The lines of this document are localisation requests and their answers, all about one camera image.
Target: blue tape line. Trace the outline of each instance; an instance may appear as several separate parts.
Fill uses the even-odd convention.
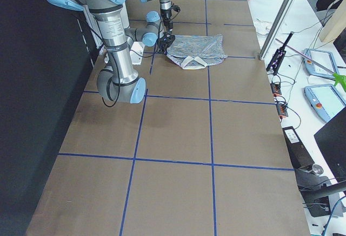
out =
[[[276,105],[275,102],[249,102],[249,101],[232,101],[235,103],[251,103],[251,104],[265,104],[265,105]]]
[[[249,58],[249,59],[256,59],[255,56],[228,56],[227,58]]]
[[[192,97],[174,97],[174,96],[161,96],[161,95],[147,95],[147,97],[166,98],[166,99],[180,99],[180,100],[197,100],[197,101],[212,101],[212,102],[234,102],[234,103],[251,103],[251,104],[275,105],[274,102],[250,102],[250,101],[204,99],[204,98],[192,98]]]
[[[93,155],[93,154],[79,154],[79,153],[58,153],[59,156],[80,156],[83,158],[98,158],[98,159],[120,159],[120,160],[134,160],[126,156],[107,156],[107,155]],[[292,168],[281,168],[281,167],[260,167],[260,166],[244,166],[244,165],[231,165],[231,164],[220,164],[220,163],[203,163],[203,162],[191,162],[191,161],[173,161],[165,159],[145,159],[135,158],[136,161],[147,161],[147,162],[160,162],[160,163],[173,163],[173,164],[186,164],[186,165],[201,165],[201,166],[217,166],[217,167],[233,167],[233,168],[248,168],[248,169],[266,169],[266,170],[278,170],[278,171],[294,171]]]
[[[98,91],[87,91],[87,90],[84,90],[83,92],[84,93],[89,93],[89,94],[98,94]]]
[[[129,19],[129,21],[139,21],[139,22],[147,22],[143,19]],[[188,21],[173,21],[173,23],[180,23],[180,24],[205,24],[203,22],[188,22]]]
[[[198,165],[198,166],[211,166],[211,163],[190,162],[190,161],[173,161],[173,160],[164,160],[164,159],[144,159],[144,158],[136,158],[136,161],[159,162],[159,163],[172,163],[172,164],[186,164],[186,165]]]
[[[168,99],[181,99],[181,100],[209,101],[209,99],[192,98],[192,97],[174,97],[174,96],[160,96],[160,95],[147,95],[147,97],[153,97],[153,98],[168,98]]]
[[[133,158],[127,158],[125,156],[106,156],[106,155],[92,155],[92,154],[78,154],[78,153],[58,153],[58,155],[59,156],[82,156],[84,158],[133,160]]]
[[[145,21],[145,20],[143,20],[143,19],[129,19],[129,21]]]
[[[137,155],[137,149],[138,149],[138,144],[139,144],[139,138],[141,137],[142,123],[143,123],[143,118],[144,118],[144,111],[145,111],[145,104],[146,104],[146,102],[147,102],[147,97],[145,96],[144,97],[144,103],[143,103],[143,109],[142,109],[142,115],[141,115],[141,121],[139,122],[139,128],[138,128],[138,135],[137,135],[135,153],[134,153],[134,158],[133,158],[133,161],[132,161],[130,180],[129,180],[129,184],[128,184],[128,191],[126,193],[126,200],[125,200],[125,205],[124,205],[123,218],[122,218],[122,221],[121,221],[119,236],[122,236],[122,234],[123,234],[126,210],[127,210],[128,201],[129,201],[132,177],[133,177],[134,169],[135,169],[135,162],[136,162],[136,155]]]
[[[234,100],[219,100],[219,99],[210,99],[214,102],[234,102],[234,103],[250,103],[250,104],[266,104],[266,105],[276,105],[275,102],[250,102],[250,101],[234,101]]]
[[[182,24],[202,24],[202,25],[205,25],[205,24],[208,24],[208,25],[211,25],[211,23],[205,23],[205,22],[185,22],[185,21],[173,21],[174,23],[182,23]]]
[[[248,168],[248,169],[265,169],[265,170],[278,170],[278,171],[294,171],[293,168],[283,168],[283,167],[259,167],[259,166],[243,166],[243,165],[229,165],[229,164],[217,164],[217,167],[235,167],[235,168]]]
[[[214,144],[212,138],[212,111],[211,111],[211,89],[210,89],[210,73],[208,67],[208,93],[209,93],[209,127],[210,127],[210,154],[211,154],[211,183],[212,183],[212,208],[214,215],[214,236],[217,236],[216,223],[216,196],[215,196],[215,171],[214,171]]]
[[[154,67],[154,57],[155,57],[155,53],[152,55],[151,57],[151,64],[150,64],[150,70],[149,70],[149,75],[151,75],[152,72],[152,68]]]
[[[246,24],[224,24],[225,26],[244,26],[244,27],[253,27],[254,25],[246,25]]]

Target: computer monitor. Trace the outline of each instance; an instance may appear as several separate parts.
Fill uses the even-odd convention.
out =
[[[316,134],[315,140],[338,183],[332,185],[326,176],[317,176],[296,169],[298,187],[310,214],[319,217],[330,214],[339,200],[339,192],[346,193],[346,108],[327,122]],[[342,205],[333,212],[343,216]]]
[[[346,180],[346,108],[315,134],[315,140],[336,180]]]

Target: wire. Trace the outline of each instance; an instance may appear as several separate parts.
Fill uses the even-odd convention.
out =
[[[320,45],[318,48],[315,48],[315,49],[319,49],[319,48],[323,47],[324,45],[327,45],[327,44],[329,44],[330,42],[334,41],[335,39],[336,39],[336,38],[334,38],[333,40],[327,42],[326,44]]]
[[[176,14],[173,18],[171,18],[171,21],[172,21],[173,19],[175,19],[175,18],[179,15],[180,12],[181,12],[181,11],[177,12],[177,14]]]
[[[289,77],[289,76],[287,76],[287,75],[283,75],[283,74],[279,74],[279,73],[277,73],[279,76],[282,76],[282,77],[286,77],[286,78],[288,78],[288,79],[291,79],[292,81],[293,81],[293,84],[294,83],[296,83],[296,80],[294,80],[292,77]]]
[[[137,56],[140,56],[140,57],[142,57],[142,58],[149,58],[149,57],[153,57],[153,56],[154,56],[154,54],[155,54],[155,52],[153,52],[151,56],[142,56],[142,55],[140,55],[139,53],[135,52],[135,51],[134,51],[134,50],[132,50],[132,49],[130,49],[130,51],[132,51],[132,52],[133,52],[133,53],[135,53]]]
[[[300,54],[294,54],[294,55],[285,56],[285,57],[293,57],[293,56],[300,56]]]
[[[294,112],[297,116],[298,116],[298,118],[299,118],[299,124],[298,124],[298,126],[296,127],[296,128],[294,128],[294,129],[298,129],[300,126],[301,126],[301,124],[302,124],[302,118],[299,116],[299,114],[297,114],[297,112],[295,111],[295,110],[293,110],[292,108],[290,108],[290,107],[288,107],[287,106],[287,109],[290,109],[292,112]]]
[[[278,76],[278,75],[274,75],[274,74],[272,74],[272,79],[271,79],[271,82],[273,81],[273,79],[274,79],[274,77],[278,77],[279,78],[279,83],[281,83],[281,77],[280,76]]]
[[[322,236],[325,236],[325,233],[327,232],[327,228],[328,228],[329,222],[330,222],[330,220],[331,220],[331,217],[332,217],[332,215],[333,215],[333,213],[334,213],[334,210],[335,210],[336,206],[337,206],[343,199],[345,199],[345,198],[346,198],[346,195],[343,196],[343,197],[341,197],[341,198],[340,198],[339,200],[337,200],[337,202],[334,204],[333,209],[332,209],[331,212],[330,212],[328,221],[327,221],[327,223],[326,223],[326,225],[325,225],[325,227],[324,227],[324,231],[322,232]]]
[[[118,75],[118,94],[117,94],[117,97],[114,101],[114,103],[112,105],[107,105],[106,102],[104,101],[104,98],[102,98],[102,102],[105,106],[107,106],[108,108],[112,108],[118,101],[119,99],[119,94],[120,94],[120,74],[119,74],[119,67],[118,67],[118,64],[117,64],[117,61],[115,60],[115,57],[113,55],[113,53],[111,52],[110,55],[112,56],[113,60],[114,60],[114,63],[115,63],[115,67],[117,69],[117,75]]]
[[[325,183],[325,182],[327,182],[327,181],[330,181],[330,180],[332,180],[332,179],[339,179],[339,178],[346,178],[346,176],[338,176],[338,177],[336,177],[336,178],[330,178],[330,179],[324,180],[323,182],[318,183],[318,184],[316,184],[316,185],[305,186],[304,188],[300,189],[299,191],[303,191],[304,189],[307,189],[307,188],[319,186],[319,185],[321,185],[321,184],[323,184],[323,183]]]
[[[99,34],[98,34],[97,32],[95,32],[94,29],[92,29],[92,27],[89,26],[89,24],[88,24],[86,21],[79,19],[77,16],[75,16],[75,15],[73,15],[73,14],[71,14],[71,15],[74,16],[76,19],[78,19],[78,20],[84,22],[84,23],[88,26],[88,28],[89,28],[89,29],[90,29],[90,30],[102,41],[102,44],[105,45],[103,38],[101,38],[101,37],[99,36]],[[116,99],[115,99],[115,101],[114,101],[114,103],[113,103],[112,105],[107,105],[106,102],[104,101],[104,98],[102,97],[102,102],[103,102],[103,104],[104,104],[105,106],[107,106],[108,108],[113,107],[113,106],[117,103],[118,98],[119,98],[119,94],[120,94],[120,74],[119,74],[119,67],[118,67],[118,64],[117,64],[117,62],[116,62],[116,60],[115,60],[115,57],[114,57],[113,53],[111,52],[110,54],[111,54],[111,56],[112,56],[112,58],[113,58],[113,60],[114,60],[114,63],[115,63],[116,69],[117,69],[117,75],[118,75],[118,82],[119,82],[119,84],[118,84],[118,94],[117,94],[117,97],[116,97]]]
[[[102,44],[105,45],[103,38],[101,38],[100,35],[99,35],[96,31],[94,31],[94,29],[92,29],[92,27],[89,26],[89,24],[88,24],[85,20],[80,19],[79,17],[77,17],[77,16],[75,16],[75,15],[73,15],[73,14],[71,14],[71,15],[74,16],[74,18],[76,18],[76,19],[78,19],[79,21],[81,21],[81,22],[83,22],[84,24],[86,24],[86,25],[88,26],[88,28],[89,28],[89,29],[101,40]]]
[[[327,13],[326,13],[326,16],[323,18],[323,19],[321,19],[320,21],[318,21],[318,22],[316,22],[314,25],[312,25],[312,26],[309,26],[309,27],[307,27],[307,28],[305,28],[305,29],[302,29],[302,30],[300,30],[300,31],[292,31],[294,34],[297,34],[297,33],[301,33],[301,32],[303,32],[303,31],[305,31],[305,30],[307,30],[307,29],[311,29],[313,26],[315,26],[315,25],[317,25],[317,24],[319,24],[319,23],[322,23],[322,21],[323,20],[325,20],[326,18],[328,18],[330,15],[332,15],[334,12],[332,12],[331,14],[329,14],[329,15],[327,15],[328,14],[328,11],[327,11]]]
[[[304,205],[323,205],[323,206],[329,206],[327,204],[323,204],[321,202],[304,202]]]

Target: cable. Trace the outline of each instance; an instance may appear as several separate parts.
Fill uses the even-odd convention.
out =
[[[285,56],[285,57],[293,57],[293,56],[300,56],[300,54],[294,54],[294,55]]]
[[[326,18],[328,18],[330,15],[332,15],[334,12],[332,12],[331,14],[329,14],[329,15],[327,15],[328,14],[328,12],[327,12],[327,14],[326,14],[326,16],[323,18],[323,19],[321,19],[320,21],[318,21],[318,22],[316,22],[314,25],[312,25],[312,26],[309,26],[309,27],[307,27],[307,28],[305,28],[305,29],[302,29],[302,30],[300,30],[300,31],[293,31],[293,33],[294,34],[297,34],[297,33],[301,33],[301,32],[303,32],[303,31],[305,31],[305,30],[307,30],[307,29],[311,29],[313,26],[315,26],[315,25],[317,25],[317,24],[319,24],[319,23],[321,23],[323,20],[325,20]]]
[[[321,236],[325,236],[325,233],[327,232],[327,228],[328,228],[329,222],[330,222],[330,220],[331,220],[331,217],[332,217],[332,215],[333,215],[333,213],[334,213],[334,210],[335,210],[336,206],[337,206],[343,199],[345,199],[345,198],[346,198],[346,196],[341,197],[341,198],[340,198],[339,200],[337,200],[337,202],[334,204],[333,209],[332,209],[331,212],[330,212],[328,221],[327,221],[327,223],[326,223],[326,225],[325,225],[325,227],[324,227],[324,231],[322,232],[322,235],[321,235]]]
[[[105,45],[103,38],[101,38],[100,35],[96,31],[94,31],[94,29],[92,29],[92,27],[89,26],[89,24],[85,20],[80,19],[79,17],[77,17],[77,16],[75,16],[73,14],[71,14],[71,15],[74,16],[74,18],[76,18],[77,20],[79,20],[79,21],[83,22],[84,24],[86,24],[88,26],[88,28],[101,40],[102,44]]]
[[[279,78],[279,83],[281,83],[281,77],[278,76],[278,75],[274,75],[274,74],[273,74],[273,76],[272,76],[271,82],[273,81],[273,79],[274,79],[275,76]]]
[[[117,97],[114,101],[114,103],[112,105],[107,105],[106,102],[104,101],[104,98],[102,98],[102,102],[105,106],[107,106],[108,108],[112,108],[118,101],[119,99],[119,94],[120,94],[120,74],[119,74],[119,67],[118,67],[118,64],[117,64],[117,61],[115,60],[115,57],[113,55],[113,53],[111,52],[110,55],[112,56],[113,60],[114,60],[114,63],[115,63],[115,67],[117,69],[117,74],[118,74],[118,94],[117,94]]]
[[[179,13],[180,13],[180,11],[177,12],[177,14],[176,14],[173,18],[171,18],[171,21],[172,21],[173,19],[175,19],[175,18],[179,15]]]
[[[142,55],[140,55],[139,53],[135,52],[135,51],[134,51],[134,50],[132,50],[132,49],[130,49],[130,51],[132,51],[132,52],[133,52],[133,53],[135,53],[137,56],[140,56],[140,57],[142,57],[142,58],[149,58],[149,57],[153,57],[153,56],[154,56],[154,54],[155,54],[155,52],[153,52],[151,56],[142,56]]]
[[[288,79],[291,79],[292,81],[293,81],[293,84],[295,84],[296,83],[296,80],[294,80],[292,77],[289,77],[289,76],[287,76],[287,75],[283,75],[283,74],[279,74],[279,73],[277,73],[279,76],[282,76],[282,77],[286,77],[286,78],[288,78]]]
[[[327,204],[323,204],[321,202],[304,202],[304,205],[323,205],[323,206],[329,206]]]
[[[302,191],[302,190],[307,189],[307,188],[310,188],[310,187],[319,186],[319,185],[321,185],[321,184],[323,184],[323,183],[325,183],[325,182],[327,182],[327,181],[330,181],[330,180],[332,180],[332,179],[339,179],[339,178],[346,178],[346,176],[338,176],[338,177],[336,177],[336,178],[330,178],[330,179],[324,180],[323,182],[318,183],[318,184],[316,184],[316,185],[305,186],[304,188],[299,189],[299,191]]]
[[[334,41],[335,39],[336,39],[336,38],[334,38],[333,40],[327,42],[326,44],[320,45],[318,48],[315,48],[315,49],[319,49],[319,48],[323,47],[324,45],[327,45],[327,44],[329,44],[330,42]]]
[[[299,124],[298,124],[298,126],[296,127],[296,128],[294,128],[294,129],[298,129],[300,126],[301,126],[301,124],[302,124],[302,118],[299,116],[299,114],[297,114],[297,112],[295,111],[295,110],[293,110],[292,108],[290,108],[290,107],[288,107],[287,106],[287,109],[290,109],[292,112],[294,112],[297,116],[298,116],[298,118],[299,118]]]
[[[291,93],[292,93],[292,90],[293,90],[293,86],[296,84],[296,79],[297,79],[297,76],[298,76],[298,74],[299,74],[299,71],[300,71],[300,69],[301,69],[301,67],[302,67],[302,65],[303,65],[303,60],[302,60],[302,62],[301,62],[301,64],[300,64],[300,66],[299,66],[299,68],[298,68],[298,71],[297,71],[297,73],[296,73],[296,76],[293,78],[293,84],[292,84],[292,87],[290,88],[290,91],[289,91],[289,96],[288,96],[288,100],[287,100],[287,102],[289,102],[290,100],[291,100]]]

